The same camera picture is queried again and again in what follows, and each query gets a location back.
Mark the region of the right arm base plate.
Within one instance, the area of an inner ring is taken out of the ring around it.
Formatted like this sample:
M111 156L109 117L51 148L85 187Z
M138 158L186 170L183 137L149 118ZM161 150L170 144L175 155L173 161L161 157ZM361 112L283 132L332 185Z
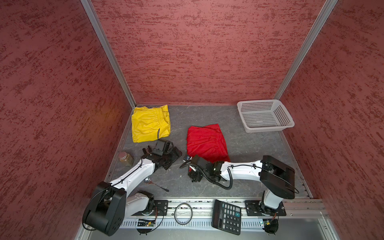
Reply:
M277 209L267 207L263 201L245 201L245 209L249 217L285 217L287 215L283 202Z

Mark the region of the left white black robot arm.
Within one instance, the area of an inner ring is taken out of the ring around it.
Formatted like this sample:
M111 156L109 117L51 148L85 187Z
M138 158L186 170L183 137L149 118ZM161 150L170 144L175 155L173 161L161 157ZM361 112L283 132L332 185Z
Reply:
M146 178L158 169L168 170L180 157L182 152L173 147L162 155L153 150L146 153L141 160L128 172L107 183L100 182L92 193L86 206L82 225L97 230L107 236L112 236L121 226L125 217L137 212L152 211L154 207L153 195L145 191L129 194Z

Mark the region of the red shorts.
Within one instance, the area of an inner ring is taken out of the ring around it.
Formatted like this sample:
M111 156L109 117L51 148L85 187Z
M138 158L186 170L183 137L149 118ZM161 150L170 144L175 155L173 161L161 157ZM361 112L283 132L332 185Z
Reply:
M208 162L230 162L227 143L219 124L192 126L187 133L187 154L198 155Z

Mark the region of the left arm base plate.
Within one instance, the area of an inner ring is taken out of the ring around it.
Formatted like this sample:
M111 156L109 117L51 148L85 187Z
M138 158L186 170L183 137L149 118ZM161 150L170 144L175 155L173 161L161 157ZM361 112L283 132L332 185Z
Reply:
M166 215L168 211L168 200L150 200L148 206L141 212L133 214L133 216L156 216L158 214Z

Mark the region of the yellow shorts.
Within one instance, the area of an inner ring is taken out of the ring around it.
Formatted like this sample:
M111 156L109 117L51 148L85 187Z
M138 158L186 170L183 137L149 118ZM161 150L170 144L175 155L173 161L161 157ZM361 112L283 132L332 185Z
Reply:
M152 142L171 134L168 105L157 108L139 107L132 114L132 139L134 143Z

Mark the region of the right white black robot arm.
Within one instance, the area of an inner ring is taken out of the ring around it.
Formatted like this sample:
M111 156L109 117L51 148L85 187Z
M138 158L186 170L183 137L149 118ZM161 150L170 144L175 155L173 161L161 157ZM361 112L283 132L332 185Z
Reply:
M233 187L234 180L262 183L267 188L262 199L246 206L252 213L262 216L281 216L283 200L293 200L300 193L295 187L295 170L272 156L247 163L211 163L198 155L186 156L181 168L189 168L188 176L193 183L205 178L225 190Z

